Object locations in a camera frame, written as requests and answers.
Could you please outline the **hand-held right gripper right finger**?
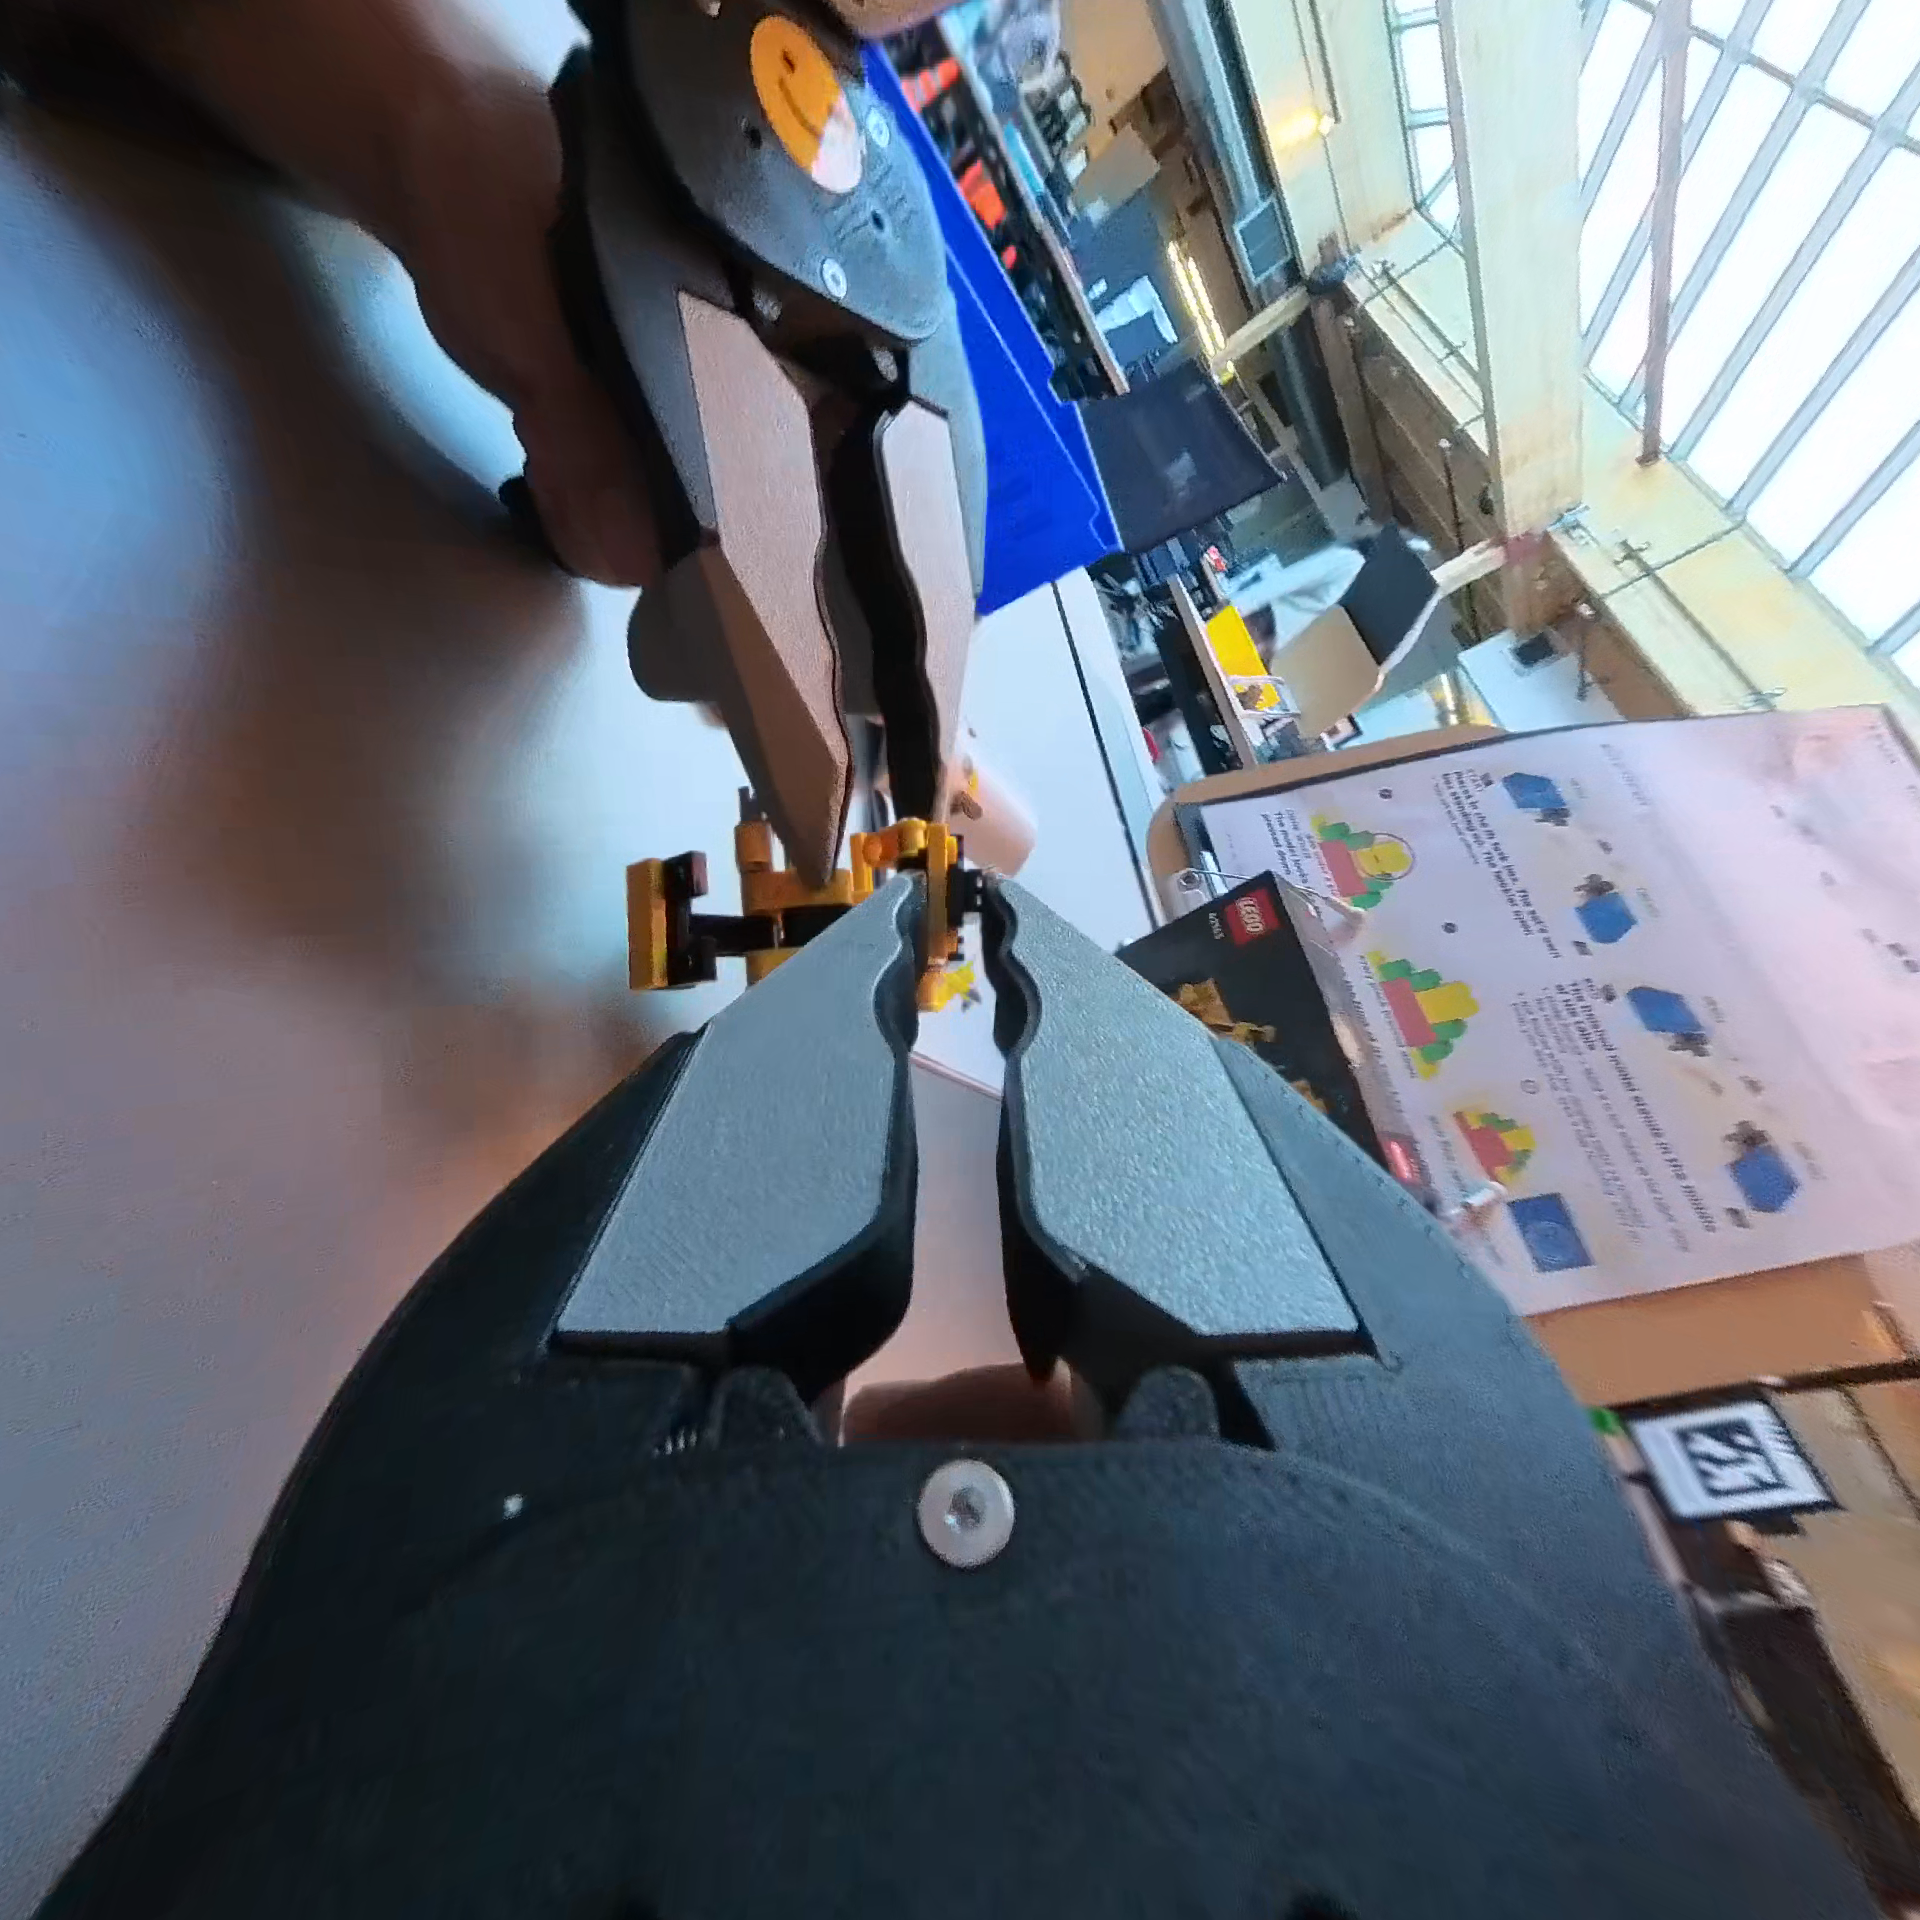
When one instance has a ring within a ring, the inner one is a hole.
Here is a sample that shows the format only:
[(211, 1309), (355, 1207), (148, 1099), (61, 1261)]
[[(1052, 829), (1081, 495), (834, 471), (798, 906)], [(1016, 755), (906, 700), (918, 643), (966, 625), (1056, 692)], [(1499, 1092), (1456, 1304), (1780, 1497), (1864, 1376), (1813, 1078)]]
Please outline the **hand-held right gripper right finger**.
[(1242, 1053), (1013, 881), (982, 941), (1002, 1053), (1006, 1316), (1037, 1378), (1362, 1350), (1362, 1325), (1231, 1078)]

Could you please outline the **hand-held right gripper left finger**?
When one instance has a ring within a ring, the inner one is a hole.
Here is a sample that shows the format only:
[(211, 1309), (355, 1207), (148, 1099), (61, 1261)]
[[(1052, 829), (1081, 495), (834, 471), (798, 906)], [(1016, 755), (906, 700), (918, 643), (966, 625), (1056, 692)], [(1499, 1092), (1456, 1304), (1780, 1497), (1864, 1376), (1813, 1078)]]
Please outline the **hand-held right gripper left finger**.
[(898, 876), (554, 1154), (570, 1165), (554, 1349), (832, 1394), (912, 1288), (921, 876)]

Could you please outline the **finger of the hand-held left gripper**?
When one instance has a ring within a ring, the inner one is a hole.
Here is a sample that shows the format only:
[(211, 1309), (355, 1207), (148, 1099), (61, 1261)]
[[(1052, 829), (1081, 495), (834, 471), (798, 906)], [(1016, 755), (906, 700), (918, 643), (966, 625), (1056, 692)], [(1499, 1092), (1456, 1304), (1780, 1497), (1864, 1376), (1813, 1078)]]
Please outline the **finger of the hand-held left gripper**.
[(691, 556), (663, 573), (663, 614), (788, 864), (821, 887), (846, 824), (853, 750), (807, 399), (746, 318), (688, 291), (677, 309), (711, 513)]
[(875, 707), (899, 817), (939, 814), (973, 633), (969, 530), (949, 420), (906, 401), (877, 420), (865, 477), (875, 528), (863, 548), (863, 610)]

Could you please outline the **yellow black lego model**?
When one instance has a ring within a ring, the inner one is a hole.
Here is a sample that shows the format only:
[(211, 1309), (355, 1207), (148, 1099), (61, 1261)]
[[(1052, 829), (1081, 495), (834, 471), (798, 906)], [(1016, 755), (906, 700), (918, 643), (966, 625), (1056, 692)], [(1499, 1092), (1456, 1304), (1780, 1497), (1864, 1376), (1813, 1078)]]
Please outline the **yellow black lego model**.
[(707, 860), (688, 850), (644, 857), (624, 871), (626, 977), (634, 991), (677, 991), (715, 978), (722, 960), (740, 960), (758, 983), (832, 924), (903, 873), (926, 881), (918, 1008), (936, 1013), (976, 995), (963, 954), (966, 926), (978, 915), (985, 873), (966, 860), (949, 828), (907, 817), (875, 831), (853, 831), (844, 864), (811, 883), (783, 863), (751, 787), (737, 791), (734, 829), (737, 912), (703, 910)]

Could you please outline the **person's left forearm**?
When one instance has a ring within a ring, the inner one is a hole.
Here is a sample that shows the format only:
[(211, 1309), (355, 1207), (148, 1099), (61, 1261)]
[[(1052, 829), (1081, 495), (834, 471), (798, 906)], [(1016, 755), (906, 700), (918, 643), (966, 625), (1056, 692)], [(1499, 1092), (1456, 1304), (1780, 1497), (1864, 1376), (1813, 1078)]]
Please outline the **person's left forearm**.
[(46, 98), (200, 123), (400, 243), (458, 208), (552, 217), (541, 75), (481, 5), (6, 2), (5, 78)]

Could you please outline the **black lego set box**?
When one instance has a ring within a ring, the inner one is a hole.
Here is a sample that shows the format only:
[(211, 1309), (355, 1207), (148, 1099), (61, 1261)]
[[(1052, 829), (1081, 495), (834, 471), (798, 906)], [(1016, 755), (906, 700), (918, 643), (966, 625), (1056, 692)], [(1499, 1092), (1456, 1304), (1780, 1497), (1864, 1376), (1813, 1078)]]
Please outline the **black lego set box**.
[(1255, 877), (1188, 906), (1117, 958), (1214, 1036), (1255, 1053), (1437, 1211), (1429, 1156), (1338, 958), (1338, 939), (1353, 927)]

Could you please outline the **person's left hand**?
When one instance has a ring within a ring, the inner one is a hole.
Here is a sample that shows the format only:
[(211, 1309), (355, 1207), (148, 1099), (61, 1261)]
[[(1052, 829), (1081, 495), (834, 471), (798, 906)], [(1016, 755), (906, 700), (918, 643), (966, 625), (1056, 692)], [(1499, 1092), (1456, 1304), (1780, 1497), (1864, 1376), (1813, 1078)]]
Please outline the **person's left hand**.
[(543, 534), (579, 576), (660, 582), (660, 535), (612, 396), (564, 320), (564, 156), (541, 81), (483, 41), (433, 42), (390, 136), (390, 243), (434, 341), (510, 414)]

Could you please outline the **blue plastic bin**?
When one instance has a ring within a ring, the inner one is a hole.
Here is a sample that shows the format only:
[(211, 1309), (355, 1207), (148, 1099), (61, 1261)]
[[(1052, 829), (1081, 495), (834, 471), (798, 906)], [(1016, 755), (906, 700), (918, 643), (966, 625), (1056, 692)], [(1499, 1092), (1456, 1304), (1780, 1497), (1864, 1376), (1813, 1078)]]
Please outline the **blue plastic bin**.
[(1052, 390), (1040, 330), (875, 42), (865, 50), (865, 78), (894, 117), (945, 237), (945, 281), (983, 434), (983, 583), (976, 611), (985, 616), (1117, 553), (1117, 527), (1079, 411)]

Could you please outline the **yellow plastic bin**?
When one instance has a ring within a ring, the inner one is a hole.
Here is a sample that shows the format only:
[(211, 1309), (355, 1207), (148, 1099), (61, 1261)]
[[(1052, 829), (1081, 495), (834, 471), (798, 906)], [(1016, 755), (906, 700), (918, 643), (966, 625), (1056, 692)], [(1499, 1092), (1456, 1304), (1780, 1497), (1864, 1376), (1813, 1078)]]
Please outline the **yellow plastic bin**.
[(1238, 606), (1222, 605), (1214, 610), (1204, 623), (1204, 633), (1216, 673), (1238, 710), (1294, 714), (1288, 687), (1270, 673), (1257, 633)]

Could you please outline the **printed instruction sheet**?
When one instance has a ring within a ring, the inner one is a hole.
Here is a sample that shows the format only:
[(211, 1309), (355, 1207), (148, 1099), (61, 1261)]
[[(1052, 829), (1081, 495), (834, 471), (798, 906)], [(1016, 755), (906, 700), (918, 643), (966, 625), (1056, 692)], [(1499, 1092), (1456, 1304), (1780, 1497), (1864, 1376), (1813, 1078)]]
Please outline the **printed instruction sheet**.
[(1499, 734), (1184, 812), (1338, 958), (1522, 1312), (1914, 1242), (1918, 768), (1877, 706)]

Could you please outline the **black white marker tag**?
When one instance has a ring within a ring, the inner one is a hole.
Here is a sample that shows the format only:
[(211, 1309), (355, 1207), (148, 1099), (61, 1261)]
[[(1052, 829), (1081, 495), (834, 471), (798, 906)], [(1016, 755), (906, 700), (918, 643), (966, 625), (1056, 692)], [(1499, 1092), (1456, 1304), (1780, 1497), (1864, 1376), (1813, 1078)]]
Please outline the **black white marker tag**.
[(1762, 1388), (1618, 1413), (1644, 1476), (1673, 1522), (1835, 1513), (1823, 1470)]

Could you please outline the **pale wooden column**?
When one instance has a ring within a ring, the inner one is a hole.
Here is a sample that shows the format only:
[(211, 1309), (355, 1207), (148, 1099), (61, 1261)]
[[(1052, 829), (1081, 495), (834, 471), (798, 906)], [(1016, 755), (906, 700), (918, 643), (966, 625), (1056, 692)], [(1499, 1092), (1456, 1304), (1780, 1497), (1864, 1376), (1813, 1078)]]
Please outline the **pale wooden column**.
[(1438, 2), (1494, 518), (1543, 534), (1582, 499), (1575, 5)]

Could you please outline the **large glass skylight window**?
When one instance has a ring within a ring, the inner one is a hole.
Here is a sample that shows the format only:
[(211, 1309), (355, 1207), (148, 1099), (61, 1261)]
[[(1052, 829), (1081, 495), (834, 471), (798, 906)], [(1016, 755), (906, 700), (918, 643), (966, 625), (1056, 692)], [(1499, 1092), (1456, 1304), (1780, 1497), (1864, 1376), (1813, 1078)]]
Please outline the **large glass skylight window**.
[[(1582, 499), (1527, 553), (1689, 706), (1914, 715), (1918, 9), (1575, 5)], [(1408, 265), (1463, 277), (1437, 5), (1386, 5)]]

